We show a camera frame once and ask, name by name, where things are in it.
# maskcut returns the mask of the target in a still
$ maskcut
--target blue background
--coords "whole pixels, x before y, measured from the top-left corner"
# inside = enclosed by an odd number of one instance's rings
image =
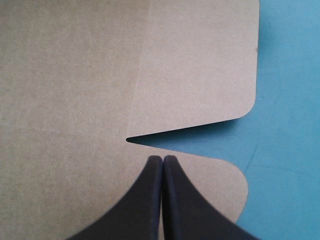
[[[237,224],[266,240],[320,240],[320,0],[261,0],[256,101],[232,121],[134,138],[238,166]]]

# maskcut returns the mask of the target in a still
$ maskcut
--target cardboard sheet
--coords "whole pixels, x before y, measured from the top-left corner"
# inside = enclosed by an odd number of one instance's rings
[[[126,138],[245,114],[255,97],[258,8],[255,0],[2,1],[0,238],[76,233],[123,196],[149,155],[176,155],[235,221],[248,194],[238,168]],[[239,82],[220,78],[227,66]]]

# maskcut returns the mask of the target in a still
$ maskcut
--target blue surface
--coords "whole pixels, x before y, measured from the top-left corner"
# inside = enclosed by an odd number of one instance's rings
[[[320,0],[261,0],[259,27],[250,113],[134,141],[234,163],[249,186],[241,227],[320,240]]]

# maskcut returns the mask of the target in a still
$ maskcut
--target brown cardboard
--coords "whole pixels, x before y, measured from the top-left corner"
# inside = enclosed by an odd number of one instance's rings
[[[176,155],[204,197],[238,218],[248,194],[238,168],[126,138],[251,108],[257,1],[2,1],[0,22],[1,239],[74,234],[149,155]]]

